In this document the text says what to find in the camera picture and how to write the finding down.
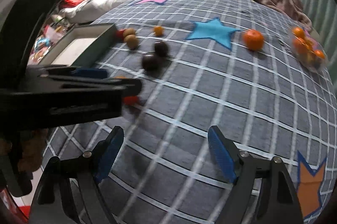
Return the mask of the small orange kumquat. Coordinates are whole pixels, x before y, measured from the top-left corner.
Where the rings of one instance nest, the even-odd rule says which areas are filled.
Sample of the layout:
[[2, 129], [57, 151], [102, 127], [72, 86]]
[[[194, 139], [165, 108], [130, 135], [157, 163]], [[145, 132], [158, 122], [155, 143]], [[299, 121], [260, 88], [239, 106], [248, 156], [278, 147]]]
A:
[[163, 35], [163, 33], [164, 33], [164, 29], [161, 26], [155, 26], [153, 30], [154, 30], [154, 34], [157, 37], [161, 37]]

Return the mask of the dark plum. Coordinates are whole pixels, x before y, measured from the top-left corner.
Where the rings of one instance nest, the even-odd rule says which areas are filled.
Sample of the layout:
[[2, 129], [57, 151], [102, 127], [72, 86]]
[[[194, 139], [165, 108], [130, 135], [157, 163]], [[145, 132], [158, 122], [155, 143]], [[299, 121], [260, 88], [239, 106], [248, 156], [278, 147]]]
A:
[[158, 57], [166, 58], [169, 53], [169, 47], [165, 41], [156, 41], [154, 43], [154, 51]]
[[154, 73], [160, 68], [159, 57], [154, 53], [150, 52], [142, 56], [142, 68], [148, 73]]

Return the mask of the red cherry tomato right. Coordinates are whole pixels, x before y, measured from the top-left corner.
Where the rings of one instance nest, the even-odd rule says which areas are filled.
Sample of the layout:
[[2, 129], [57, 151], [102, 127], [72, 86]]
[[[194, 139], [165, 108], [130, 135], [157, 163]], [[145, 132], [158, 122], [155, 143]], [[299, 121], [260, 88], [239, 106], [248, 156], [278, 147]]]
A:
[[132, 106], [139, 103], [138, 96], [127, 96], [123, 98], [123, 103], [128, 106]]

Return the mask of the brown kiwi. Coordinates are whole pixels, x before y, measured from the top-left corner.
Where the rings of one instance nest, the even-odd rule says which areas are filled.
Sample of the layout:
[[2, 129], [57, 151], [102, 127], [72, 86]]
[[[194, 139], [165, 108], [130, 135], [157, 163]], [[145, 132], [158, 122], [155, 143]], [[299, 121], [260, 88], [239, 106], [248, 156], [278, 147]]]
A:
[[134, 34], [127, 35], [124, 38], [124, 42], [130, 50], [136, 49], [139, 45], [139, 40]]
[[127, 37], [128, 35], [135, 35], [136, 30], [134, 28], [127, 28], [123, 31], [123, 37]]

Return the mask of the glass bowl of oranges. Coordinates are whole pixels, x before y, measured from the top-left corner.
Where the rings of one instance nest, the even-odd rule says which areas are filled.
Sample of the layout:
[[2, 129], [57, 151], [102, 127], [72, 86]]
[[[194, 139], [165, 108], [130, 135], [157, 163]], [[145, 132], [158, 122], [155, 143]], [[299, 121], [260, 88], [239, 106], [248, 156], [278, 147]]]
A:
[[293, 27], [290, 41], [292, 54], [302, 66], [313, 73], [320, 73], [326, 68], [328, 58], [323, 47], [306, 30], [298, 26]]

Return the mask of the brown kiwi near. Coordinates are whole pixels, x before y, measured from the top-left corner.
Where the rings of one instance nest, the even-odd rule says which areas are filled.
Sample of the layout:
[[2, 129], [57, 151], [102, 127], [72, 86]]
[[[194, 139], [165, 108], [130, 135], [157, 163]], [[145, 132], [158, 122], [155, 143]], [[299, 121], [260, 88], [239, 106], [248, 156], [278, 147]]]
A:
[[134, 34], [127, 35], [124, 38], [124, 42], [130, 50], [136, 49], [139, 45], [139, 40]]

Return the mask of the grey checked tablecloth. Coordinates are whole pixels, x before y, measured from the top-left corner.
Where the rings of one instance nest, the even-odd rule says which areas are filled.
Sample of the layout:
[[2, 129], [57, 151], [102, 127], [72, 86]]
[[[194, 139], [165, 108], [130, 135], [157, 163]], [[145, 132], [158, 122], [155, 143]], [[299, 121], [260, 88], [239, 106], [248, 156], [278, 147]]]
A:
[[[95, 65], [140, 78], [139, 104], [55, 129], [44, 161], [75, 158], [120, 126], [123, 147], [100, 184], [116, 220], [212, 223], [231, 190], [209, 151], [216, 125], [255, 157], [281, 157], [304, 197], [304, 222], [315, 222], [336, 181], [336, 98], [326, 70], [309, 72], [292, 55], [293, 20], [252, 0], [132, 0], [93, 23], [136, 30], [138, 49], [116, 43]], [[243, 41], [251, 29], [265, 39], [260, 51]], [[148, 73], [142, 56], [156, 41], [168, 56]]]

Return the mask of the pile of snack bags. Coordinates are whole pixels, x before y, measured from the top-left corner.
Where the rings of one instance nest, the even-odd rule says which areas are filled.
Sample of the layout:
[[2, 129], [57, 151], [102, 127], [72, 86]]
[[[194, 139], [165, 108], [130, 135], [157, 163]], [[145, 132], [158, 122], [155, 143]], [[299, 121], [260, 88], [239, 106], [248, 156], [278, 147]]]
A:
[[29, 65], [38, 64], [49, 50], [68, 32], [71, 24], [59, 14], [52, 14], [41, 27], [29, 56]]

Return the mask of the orange mandarin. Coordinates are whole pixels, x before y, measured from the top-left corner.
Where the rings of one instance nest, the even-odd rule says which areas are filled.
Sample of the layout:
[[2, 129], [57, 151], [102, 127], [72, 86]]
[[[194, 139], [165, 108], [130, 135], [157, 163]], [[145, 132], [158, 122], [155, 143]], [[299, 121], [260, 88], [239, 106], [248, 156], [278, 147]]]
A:
[[247, 49], [260, 51], [263, 48], [265, 39], [261, 32], [251, 29], [243, 33], [243, 41]]

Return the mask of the red tomato by tray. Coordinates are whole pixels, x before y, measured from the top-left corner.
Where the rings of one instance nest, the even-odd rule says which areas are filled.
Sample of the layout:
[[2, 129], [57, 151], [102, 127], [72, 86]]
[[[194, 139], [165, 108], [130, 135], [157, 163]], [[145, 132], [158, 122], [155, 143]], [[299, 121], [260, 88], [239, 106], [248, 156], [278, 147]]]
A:
[[117, 30], [116, 31], [116, 37], [119, 39], [119, 40], [122, 40], [124, 39], [124, 29], [120, 29], [120, 30]]

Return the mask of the brown kiwi far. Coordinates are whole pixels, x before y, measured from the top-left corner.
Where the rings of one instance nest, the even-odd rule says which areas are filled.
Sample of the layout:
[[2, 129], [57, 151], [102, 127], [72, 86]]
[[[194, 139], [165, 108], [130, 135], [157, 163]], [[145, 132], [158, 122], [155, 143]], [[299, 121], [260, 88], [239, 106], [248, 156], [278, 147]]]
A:
[[123, 31], [123, 37], [127, 37], [128, 35], [135, 35], [136, 30], [134, 28], [127, 28]]

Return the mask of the large white tray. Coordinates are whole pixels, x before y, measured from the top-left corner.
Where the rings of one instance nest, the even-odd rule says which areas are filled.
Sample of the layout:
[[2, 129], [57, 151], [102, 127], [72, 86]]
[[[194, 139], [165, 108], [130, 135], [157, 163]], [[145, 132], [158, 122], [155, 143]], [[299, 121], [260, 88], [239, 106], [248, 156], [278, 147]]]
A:
[[116, 32], [113, 23], [74, 27], [49, 49], [39, 64], [91, 67], [115, 45]]

